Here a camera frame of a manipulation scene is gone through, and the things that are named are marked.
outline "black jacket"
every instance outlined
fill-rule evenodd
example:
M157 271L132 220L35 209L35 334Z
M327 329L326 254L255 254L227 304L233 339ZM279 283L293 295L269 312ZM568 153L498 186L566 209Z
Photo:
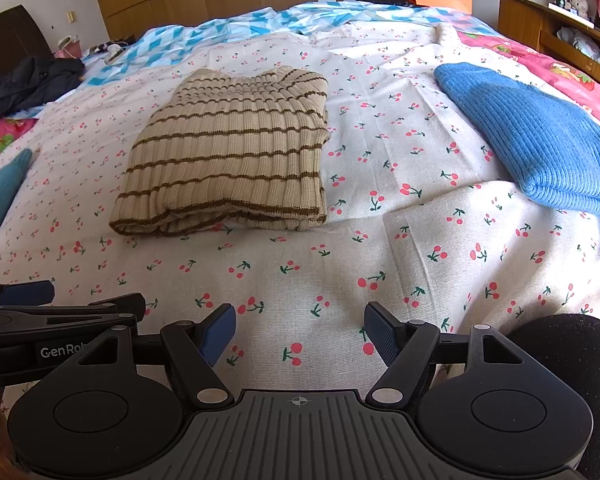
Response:
M80 84L79 59L27 57L0 76L0 117L55 101Z

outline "blue geometric blanket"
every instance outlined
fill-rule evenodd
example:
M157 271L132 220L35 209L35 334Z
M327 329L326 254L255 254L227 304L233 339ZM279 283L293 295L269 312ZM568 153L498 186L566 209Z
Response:
M408 22L435 26L451 23L456 30L469 34L499 36L478 18L443 7L399 7L367 2L330 2L301 4L276 12L266 9L248 12L222 20L211 20L197 27L168 25L148 30L144 36L122 54L116 62L104 67L86 81L89 85L104 85L118 81L146 67L180 63L195 47L241 41L271 32L294 32L309 35L331 30L344 23Z

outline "metal pin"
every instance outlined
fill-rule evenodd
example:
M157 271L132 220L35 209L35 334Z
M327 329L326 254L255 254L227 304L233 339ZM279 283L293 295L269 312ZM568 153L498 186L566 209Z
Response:
M381 404L395 404L402 400L402 393L394 388L379 388L371 394L371 397Z
M223 402L229 396L226 391L220 388L206 388L198 392L198 400L205 404L217 404Z

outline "wooden shelf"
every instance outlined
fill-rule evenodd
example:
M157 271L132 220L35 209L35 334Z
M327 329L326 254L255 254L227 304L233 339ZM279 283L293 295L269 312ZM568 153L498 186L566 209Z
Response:
M600 30L531 0L500 0L498 31L532 49L563 60L600 83L600 63L585 56L556 34L563 27L581 31L600 46Z
M542 30L540 32L540 44L551 52L555 52L559 57L565 59L568 63L578 67L590 78L600 83L600 63L593 61L585 56L569 43Z
M525 4L526 6L529 6L529 7L535 7L536 9L541 10L542 12L551 16L552 18L559 20L560 22L562 22L564 24L565 27L577 28L578 30L584 32L587 36L590 36L591 38L593 38L595 41L600 42L600 29L597 27L593 27L593 28L586 27L582 23L580 23L576 20L572 20L568 16L565 16L564 14L561 14L560 12L553 10L551 7L539 4L537 2L533 2L532 0L515 0L515 1Z

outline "brown stripe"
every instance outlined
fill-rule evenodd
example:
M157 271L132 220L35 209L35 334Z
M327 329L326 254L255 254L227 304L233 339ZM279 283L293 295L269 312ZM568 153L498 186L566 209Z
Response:
M226 199L223 198L220 200L212 200L211 202L203 202L200 204L190 204L190 205L187 205L184 207L179 207L176 209L169 209L167 211L164 211L163 213L160 213L159 215L156 215L152 218L147 218L147 219L121 218L120 220L115 220L113 222L110 222L109 225L111 225L112 227L114 225L122 225L122 224L151 225L151 224L154 224L161 220L164 220L171 213L176 213L176 214L190 213L192 211L206 209L208 207L213 208L213 207L223 206L226 204L235 205L235 206L245 209L244 211L241 211L242 213L247 213L248 211L246 211L246 210L249 210L249 209L253 209L256 211L263 211L265 213L298 214L298 215L304 215L304 216L316 215L320 212L320 208L318 208L318 207L284 207L284 206L277 206L277 205L258 204L258 203L253 203L253 202L247 202L245 200L231 200L230 198L226 198Z
M260 80L258 80L258 81L252 81L252 82L250 82L250 83L246 83L246 82L245 82L245 83L236 83L235 85L229 85L229 86L234 86L234 87L235 87L235 86L238 86L238 85L240 85L240 86L260 86L260 85L263 85L263 84L270 84L270 85L271 85L271 84L281 83L281 82L283 82L283 81L284 81L284 80L285 80L285 79L286 79L286 78L287 78L289 75L291 75L293 72L297 72L298 70L299 70L298 68L294 68L293 70L291 70L291 72L287 73L287 74L286 74L286 75L285 75L285 76L284 76L284 77L283 77L283 78L282 78L280 81L269 81L269 82L267 82L267 81L260 81ZM263 74L259 74L259 75L257 75L257 76L256 76L256 78L262 78L262 77L264 77L264 76L271 76L271 75L276 75L276 73L275 73L275 72L265 72L265 73L263 73ZM214 79L197 79L197 78L196 78L196 79L193 79L193 80L191 80L191 81L185 81L185 82L183 83L183 85L187 85L187 84L193 84L193 85L195 85L195 83L198 83L198 82L200 82L200 81L226 81L227 79L228 79L228 80L231 80L232 78L231 78L231 77L229 77L229 78L214 78ZM202 88L202 87L189 86L189 87L187 88L187 87L184 87L184 86L183 86L183 88L186 88L187 90L191 90L191 89L193 89L193 88ZM213 86L213 87L209 87L209 88L219 89L219 88L228 88L228 87Z
M281 80L280 82L282 83L287 77L289 77L290 75L292 75L293 72L297 72L298 70L300 70L299 68L295 68L293 69L291 72L288 72Z
M324 120L324 117L318 113L316 110L292 110L291 108L285 108L284 110L269 110L268 108L258 108L256 110L229 110L229 111L224 111L224 110L219 110L217 112L204 112L204 113L192 113L192 114L180 114L180 115L170 115L167 117L163 117L160 119L156 119L155 121L152 121L151 123L147 124L146 127L149 126L153 126L156 123L165 123L166 121L170 121L172 119L191 119L193 117L206 117L206 116L216 116L216 115L231 115L231 114L238 114L238 115L242 115L245 114L247 112L252 112L254 114L259 113L259 112L264 112L267 114L275 114L275 113L283 113L283 112L289 112L293 115L300 115L300 114L304 114L304 115L316 115L318 116L321 120Z
M303 178L318 178L320 177L320 173L317 171L303 171L299 175L232 175L231 173L216 173L212 175L206 175L203 178L188 178L187 180L174 180L173 182L165 182L164 184L160 184L159 186L153 186L151 189L143 189L142 191L127 191L124 193L120 193L118 198L125 198L127 196L144 196L151 195L151 193L155 191L159 191L163 188L173 187L173 186L184 186L185 184L196 184L199 182L204 182L210 178L219 178L221 176L225 176L230 179L237 178L245 178L247 180L281 180L282 182L286 182L287 180L302 180Z
M299 149L292 148L291 150L287 150L283 152L282 150L276 150L275 152L260 152L260 153L228 153L226 155L209 155L209 156L190 156L184 158L166 158L164 160L154 160L152 162L147 162L145 164L137 164L136 166L130 166L126 172L131 173L135 170L144 170L145 168L154 168L155 166L164 166L166 164L182 164L183 162L200 162L202 160L218 160L225 158L261 158L263 156L274 157L276 155L291 155L293 153L297 153L304 151L313 151L313 150L321 150L322 144L318 142L317 144L305 144L304 146L300 146Z
M308 130L310 132L319 132L321 130L326 131L326 128L324 126L318 126L316 128L311 128L309 126L298 126L296 128L294 126L290 126L288 128L278 128L278 127L262 128L262 129L245 128L243 130L227 130L225 132L178 132L175 134L165 134L165 135L161 135L161 136L147 137L146 139L136 140L136 143L133 145L133 148L135 148L136 146L139 146L140 144L145 144L148 142L155 142L155 141L164 140L164 139L175 139L176 137L185 139L187 137L229 136L229 135L234 135L234 134L272 134L275 132L281 132L281 133L286 134L289 132L300 132L300 130Z
M247 211L233 211L233 212L223 213L220 216L216 216L216 217L206 220L204 222L200 222L199 224L196 224L194 226L189 226L180 231L162 231L158 227L158 228L154 229L153 231L142 233L142 234L162 235L165 237L182 236L185 234L190 234L192 232L198 232L200 229L203 229L205 227L210 227L211 225L215 225L218 222L222 222L226 219L231 219L231 218L245 218L247 220L252 220L254 222L280 222L280 221L285 222L285 221L289 220L289 219L282 218L279 216L255 215L255 214L249 213ZM323 224L324 222L326 222L326 219L327 219L327 215L320 215L315 219L308 219L308 220L315 221L318 224ZM119 224L111 223L109 225L115 232L117 232L120 235L130 236L130 235L136 234L136 233L131 233L131 232L123 231L123 230L119 229L118 228Z
M275 91L276 92L280 92L281 90L289 90L290 88L293 88L297 84L300 84L300 83L309 83L311 81L317 81L318 79L321 79L324 82L327 82L327 80L325 78L323 78L322 76L312 77L311 79L304 79L304 80L297 79L297 80L293 81L291 83L291 85L286 86L284 88L276 88ZM278 83L277 82L275 82L275 83L271 82L271 83L268 83L268 84L271 86L271 85L275 85L275 84L278 84ZM249 87L249 86L259 86L259 87L261 87L262 83L251 83L251 84L237 83L235 85L227 85L227 86L191 86L191 87L188 87L188 88L186 88L186 87L181 88L180 90L178 90L178 93L181 93L183 90L228 90L231 87L236 88L237 86L241 86L241 87L242 86L247 86L247 87Z
M304 94L294 96L293 99L299 99L301 97L309 97L310 95L319 95L321 97L327 97L326 92L305 92ZM165 105L160 110L155 113L161 112L167 108L175 108L176 106L184 106L184 105L197 105L200 103L208 104L208 103L231 103L233 101L242 101L243 103L257 103L258 101L262 101L264 103L271 101L272 103L279 103L280 101L289 101L289 97L280 97L278 99L266 98L266 99L243 99L242 97L234 97L233 99L209 99L209 101L200 100L200 101L184 101L182 103L176 103L174 105Z

